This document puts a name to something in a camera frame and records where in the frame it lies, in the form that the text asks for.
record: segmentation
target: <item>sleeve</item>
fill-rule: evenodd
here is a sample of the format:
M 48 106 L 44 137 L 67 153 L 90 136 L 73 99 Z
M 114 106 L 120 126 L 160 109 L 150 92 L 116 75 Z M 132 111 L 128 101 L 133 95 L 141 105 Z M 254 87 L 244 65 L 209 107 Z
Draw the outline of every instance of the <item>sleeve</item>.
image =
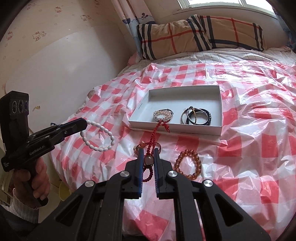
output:
M 13 190 L 13 201 L 12 205 L 9 207 L 3 206 L 7 211 L 12 214 L 30 222 L 30 223 L 38 223 L 39 217 L 39 209 L 33 209 L 26 205 L 24 205 L 20 200 L 18 200 L 15 196 L 15 190 Z

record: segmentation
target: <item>silver screw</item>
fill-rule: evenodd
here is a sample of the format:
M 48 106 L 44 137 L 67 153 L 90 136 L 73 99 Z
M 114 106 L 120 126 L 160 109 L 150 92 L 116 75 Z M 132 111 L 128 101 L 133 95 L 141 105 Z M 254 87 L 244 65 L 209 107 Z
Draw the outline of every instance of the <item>silver screw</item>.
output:
M 88 188 L 92 187 L 93 185 L 94 185 L 94 181 L 92 181 L 92 180 L 89 180 L 89 181 L 85 182 L 85 186 L 88 187 Z
M 204 185 L 209 188 L 209 187 L 213 186 L 213 182 L 211 180 L 205 180 Z
M 176 171 L 169 171 L 169 172 L 168 172 L 168 175 L 169 175 L 170 177 L 176 177 L 176 176 L 178 175 L 178 173 L 177 173 Z
M 120 173 L 120 175 L 121 175 L 122 177 L 128 177 L 128 176 L 129 176 L 129 172 L 128 172 L 128 171 L 122 171 L 122 172 Z

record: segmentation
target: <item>checkered tablecloth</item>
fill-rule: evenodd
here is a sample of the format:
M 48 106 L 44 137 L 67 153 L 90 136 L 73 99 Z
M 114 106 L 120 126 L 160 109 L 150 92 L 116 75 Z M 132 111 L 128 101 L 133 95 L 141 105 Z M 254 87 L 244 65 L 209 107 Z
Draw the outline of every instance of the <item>checkered tablecloth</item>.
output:
M 141 71 L 125 73 L 96 87 L 74 117 L 103 124 L 114 134 L 116 145 L 99 153 L 85 146 L 79 134 L 68 137 L 52 151 L 60 177 L 74 190 L 89 179 L 101 182 L 124 170 L 126 162 L 136 158 L 134 145 L 150 139 L 151 132 L 133 131 L 128 123 L 146 92 L 204 84 L 220 86 L 222 135 L 157 134 L 156 141 L 162 145 L 160 157 L 174 163 L 184 149 L 196 150 L 202 161 L 197 181 L 214 180 L 275 240 L 296 212 L 293 67 L 257 61 L 172 68 L 150 64 Z M 110 138 L 93 126 L 88 126 L 86 133 L 93 145 L 110 143 Z M 193 163 L 187 160 L 181 169 L 192 173 Z M 143 184 L 141 199 L 125 201 L 123 230 L 149 240 L 176 239 L 173 201 L 156 198 L 153 179 Z

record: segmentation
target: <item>window sill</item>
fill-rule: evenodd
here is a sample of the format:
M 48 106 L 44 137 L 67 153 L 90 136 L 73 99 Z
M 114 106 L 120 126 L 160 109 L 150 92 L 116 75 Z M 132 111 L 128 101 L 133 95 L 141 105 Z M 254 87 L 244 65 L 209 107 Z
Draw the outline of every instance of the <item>window sill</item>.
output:
M 262 9 L 262 8 L 258 8 L 258 7 L 250 8 L 250 7 L 243 7 L 243 6 L 237 6 L 237 5 L 231 5 L 231 4 L 209 4 L 209 5 L 203 4 L 201 6 L 181 8 L 179 10 L 174 11 L 173 14 L 177 14 L 177 13 L 181 13 L 181 12 L 195 11 L 195 10 L 200 10 L 200 9 L 210 9 L 210 8 L 241 9 L 241 10 L 261 13 L 261 14 L 264 14 L 264 15 L 267 15 L 267 16 L 277 19 L 276 15 L 273 12 L 270 12 L 270 11 Z

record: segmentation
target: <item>beige checkered pillow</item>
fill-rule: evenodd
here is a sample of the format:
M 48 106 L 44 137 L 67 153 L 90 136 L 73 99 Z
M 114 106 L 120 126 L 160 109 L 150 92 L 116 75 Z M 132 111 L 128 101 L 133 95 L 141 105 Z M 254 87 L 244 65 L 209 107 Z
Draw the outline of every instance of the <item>beige checkered pillow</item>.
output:
M 198 16 L 212 48 L 242 47 L 248 50 L 266 50 L 260 25 L 234 18 Z
M 184 52 L 211 50 L 197 15 L 168 24 L 140 24 L 142 59 L 155 60 Z

